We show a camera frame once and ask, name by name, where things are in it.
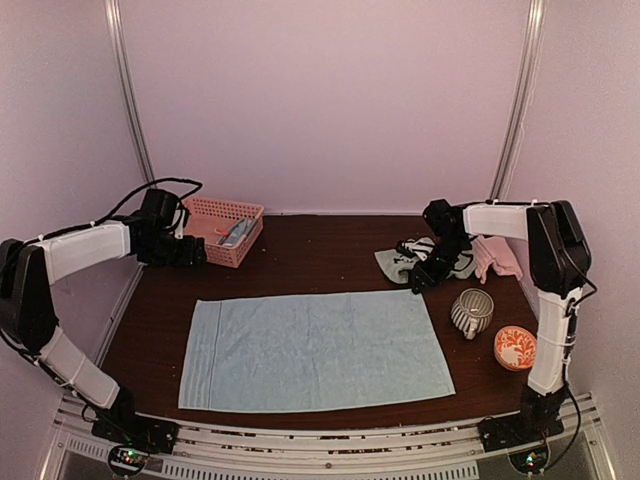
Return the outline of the blue polka dot striped towel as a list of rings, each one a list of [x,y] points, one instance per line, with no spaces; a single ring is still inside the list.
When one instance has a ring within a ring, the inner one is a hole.
[[[234,223],[227,230],[216,229],[215,232],[219,235],[219,238],[216,240],[216,244],[225,248],[233,248],[243,237],[251,235],[257,225],[258,218],[244,217]]]

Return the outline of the light blue terry towel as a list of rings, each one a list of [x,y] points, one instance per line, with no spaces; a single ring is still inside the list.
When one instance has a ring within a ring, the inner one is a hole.
[[[178,406],[308,413],[454,392],[424,300],[388,290],[198,301]]]

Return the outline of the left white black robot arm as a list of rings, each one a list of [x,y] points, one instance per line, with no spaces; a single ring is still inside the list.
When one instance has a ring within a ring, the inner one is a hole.
[[[151,188],[131,214],[112,211],[29,241],[7,239],[1,244],[2,337],[21,357],[92,407],[123,444],[137,442],[144,433],[133,395],[66,335],[51,288],[75,273],[126,257],[154,267],[204,264],[204,239],[183,232],[188,217],[183,198]]]

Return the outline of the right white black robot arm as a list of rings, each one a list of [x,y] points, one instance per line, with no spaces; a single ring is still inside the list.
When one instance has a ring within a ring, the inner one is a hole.
[[[557,418],[568,395],[567,365],[575,341],[577,310],[586,299],[591,252],[570,202],[529,203],[488,200],[451,205],[431,201],[423,218],[438,242],[409,274],[419,294],[442,283],[474,237],[522,240],[529,249],[529,275],[537,289],[537,352],[512,430],[519,440],[535,440]]]

